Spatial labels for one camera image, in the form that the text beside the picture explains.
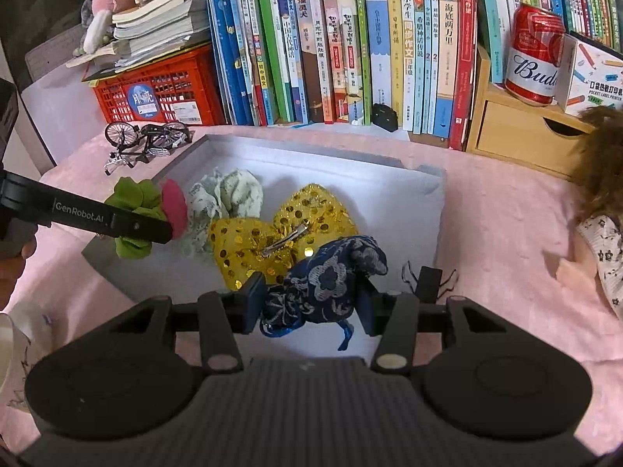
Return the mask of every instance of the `product box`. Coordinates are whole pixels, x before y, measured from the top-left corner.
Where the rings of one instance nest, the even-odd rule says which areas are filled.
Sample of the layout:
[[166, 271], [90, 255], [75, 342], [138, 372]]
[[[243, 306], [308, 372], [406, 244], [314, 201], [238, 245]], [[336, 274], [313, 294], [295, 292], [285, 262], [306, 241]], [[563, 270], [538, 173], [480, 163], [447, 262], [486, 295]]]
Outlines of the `product box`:
[[623, 56], [593, 44], [565, 35], [554, 97], [573, 116], [599, 105], [623, 107]]

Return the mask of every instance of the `budweiser can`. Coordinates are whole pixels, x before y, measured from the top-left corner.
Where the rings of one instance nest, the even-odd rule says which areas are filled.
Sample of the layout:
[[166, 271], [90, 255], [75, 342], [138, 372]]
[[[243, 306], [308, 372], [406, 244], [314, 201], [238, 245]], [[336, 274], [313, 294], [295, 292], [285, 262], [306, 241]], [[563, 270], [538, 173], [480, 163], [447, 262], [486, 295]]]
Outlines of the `budweiser can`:
[[530, 105], [554, 98], [565, 24], [554, 13], [521, 4], [515, 12], [504, 86]]

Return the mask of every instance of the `pink tablecloth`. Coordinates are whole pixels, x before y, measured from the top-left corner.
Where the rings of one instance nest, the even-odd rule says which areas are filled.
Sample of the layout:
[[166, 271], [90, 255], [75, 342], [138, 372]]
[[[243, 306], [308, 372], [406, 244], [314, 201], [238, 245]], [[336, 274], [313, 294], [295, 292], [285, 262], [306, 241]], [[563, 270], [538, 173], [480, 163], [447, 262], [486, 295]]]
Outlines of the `pink tablecloth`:
[[[569, 250], [573, 191], [567, 182], [509, 163], [383, 138], [303, 129], [209, 131], [393, 156], [409, 168], [421, 163], [444, 168], [447, 199], [437, 263], [447, 274], [459, 271], [455, 293], [580, 361], [593, 379], [594, 395], [578, 438], [597, 453], [623, 441], [623, 323], [599, 296], [576, 295], [552, 277], [556, 260]], [[103, 200], [121, 175], [152, 177], [166, 162], [158, 159], [107, 178], [102, 166], [109, 150], [103, 137], [95, 138], [43, 181]], [[80, 254], [91, 234], [53, 226], [38, 237], [39, 249], [11, 304], [40, 304], [55, 322], [57, 346], [131, 305]], [[191, 349], [183, 351], [196, 356]], [[16, 451], [37, 436], [32, 418], [12, 410], [2, 411], [0, 434]]]

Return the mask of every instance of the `blue tassel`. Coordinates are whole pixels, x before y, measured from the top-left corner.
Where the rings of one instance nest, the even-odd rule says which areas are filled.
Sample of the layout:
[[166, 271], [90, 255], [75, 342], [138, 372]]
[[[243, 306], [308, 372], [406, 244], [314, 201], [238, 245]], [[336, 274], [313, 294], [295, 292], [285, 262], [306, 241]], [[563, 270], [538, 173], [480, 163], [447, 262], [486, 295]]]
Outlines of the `blue tassel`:
[[347, 320], [338, 321], [338, 325], [344, 330], [344, 342], [341, 343], [338, 351], [346, 351], [348, 349], [348, 343], [353, 338], [354, 327]]

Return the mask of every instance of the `yellow sequin bow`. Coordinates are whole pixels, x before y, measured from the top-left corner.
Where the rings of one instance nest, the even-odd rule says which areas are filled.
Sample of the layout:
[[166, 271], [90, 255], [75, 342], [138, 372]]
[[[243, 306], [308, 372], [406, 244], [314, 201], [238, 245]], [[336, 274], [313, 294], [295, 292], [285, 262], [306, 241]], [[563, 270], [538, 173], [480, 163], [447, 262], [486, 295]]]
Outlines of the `yellow sequin bow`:
[[[266, 252], [304, 226], [303, 235]], [[282, 284], [297, 262], [328, 242], [353, 235], [357, 227], [340, 201], [322, 186], [308, 184], [279, 208], [273, 225], [257, 218], [219, 219], [210, 226], [209, 237], [226, 285], [239, 290], [255, 271], [262, 272], [268, 284]]]

